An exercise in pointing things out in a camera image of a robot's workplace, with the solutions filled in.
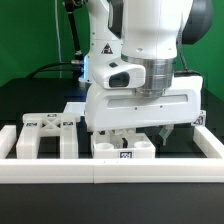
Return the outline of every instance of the black cable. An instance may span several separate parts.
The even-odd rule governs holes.
[[[181,26],[180,26],[178,36],[177,36],[177,45],[178,45],[178,51],[180,54],[180,59],[181,59],[182,65],[184,67],[184,70],[187,71],[188,67],[187,67],[187,61],[184,57],[182,39],[183,39],[183,18],[181,19]]]
[[[72,72],[72,69],[47,69],[47,70],[41,70],[39,72]]]
[[[186,77],[186,76],[202,76],[202,74],[194,70],[184,70],[174,72],[174,77]]]
[[[28,74],[26,78],[32,79],[38,72],[41,72],[44,69],[61,66],[61,65],[71,65],[71,62],[58,62],[58,63],[44,65],[44,66],[38,68],[37,70],[35,70],[34,72],[31,72],[30,74]]]
[[[69,19],[70,27],[71,27],[71,31],[72,31],[72,39],[73,39],[73,44],[74,44],[74,48],[76,51],[76,56],[82,55],[81,47],[79,44],[78,32],[77,32],[73,13],[68,13],[68,19]]]

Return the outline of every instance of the white block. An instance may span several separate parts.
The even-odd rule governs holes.
[[[6,125],[0,132],[0,159],[5,159],[16,142],[16,126]]]
[[[36,159],[40,145],[42,121],[27,121],[16,145],[18,159]]]
[[[85,102],[67,102],[64,113],[75,113],[79,116],[85,116]]]
[[[61,119],[60,158],[78,159],[78,138],[75,119]]]
[[[195,127],[193,140],[207,158],[224,158],[224,145],[205,126]]]
[[[0,183],[93,183],[90,160],[7,159],[0,161]]]
[[[224,182],[222,159],[106,159],[94,166],[94,183]]]
[[[123,148],[125,137],[128,147]],[[92,137],[92,154],[94,159],[142,159],[155,158],[155,146],[145,134],[114,135],[106,132],[100,135],[95,132]]]

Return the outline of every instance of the white holder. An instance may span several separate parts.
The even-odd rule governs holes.
[[[155,147],[145,134],[124,133],[116,135],[106,131],[105,135],[95,132],[91,136],[94,159],[139,159],[155,158]]]
[[[18,159],[36,159],[41,137],[60,136],[60,158],[78,158],[75,114],[25,114],[24,126],[16,145]]]
[[[39,122],[42,118],[36,119],[31,116],[30,120],[24,122]],[[48,130],[43,133],[53,133],[54,127],[58,122],[54,123],[53,118],[48,120]],[[194,127],[193,140],[204,152],[207,158],[154,158],[154,159],[2,159],[0,160],[0,183],[151,183],[151,182],[223,182],[224,183],[224,145],[204,126]],[[0,132],[1,146],[3,133]],[[15,127],[10,131],[9,145],[13,145],[15,140]],[[128,130],[129,135],[134,135],[133,130]],[[124,137],[127,133],[117,130],[115,135]],[[107,144],[98,145],[98,148],[112,150],[114,140]],[[132,147],[140,148],[148,145],[145,139],[136,141],[128,140]]]
[[[0,159],[5,159],[16,142],[16,126],[6,125],[0,132]]]

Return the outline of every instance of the black table surface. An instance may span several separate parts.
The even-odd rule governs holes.
[[[85,102],[86,89],[71,79],[14,79],[0,88],[0,129],[22,129],[24,113],[61,113],[67,102]],[[202,91],[206,126],[224,142],[224,103]],[[177,125],[162,147],[158,128],[144,128],[157,157],[204,157],[192,142],[192,128]],[[91,158],[85,122],[78,124],[80,157]],[[56,146],[42,144],[43,157],[58,158]],[[224,184],[2,184],[0,223],[223,223]]]

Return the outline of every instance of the black part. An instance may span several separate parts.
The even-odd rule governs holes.
[[[113,24],[108,24],[108,29],[117,37],[121,38],[122,34],[122,20],[123,20],[123,0],[110,0],[110,7],[113,10],[109,11],[109,18],[113,18]]]
[[[73,14],[68,14],[68,19],[69,19],[69,24],[72,32],[72,39],[73,39],[73,44],[76,52],[81,51],[80,43],[79,43],[79,37],[78,37],[78,31],[75,23],[75,17]]]
[[[123,149],[127,149],[128,148],[128,141],[126,138],[122,138],[123,140]]]
[[[116,68],[118,65],[115,62],[112,62],[112,63],[109,64],[109,66],[111,68]]]
[[[210,29],[213,22],[211,0],[194,0],[192,9],[183,31],[183,44],[195,44]]]
[[[129,81],[129,74],[127,72],[121,72],[110,77],[109,86],[111,88],[127,87],[129,85]]]
[[[63,0],[67,13],[73,13],[75,9],[82,8],[82,2],[80,0]]]

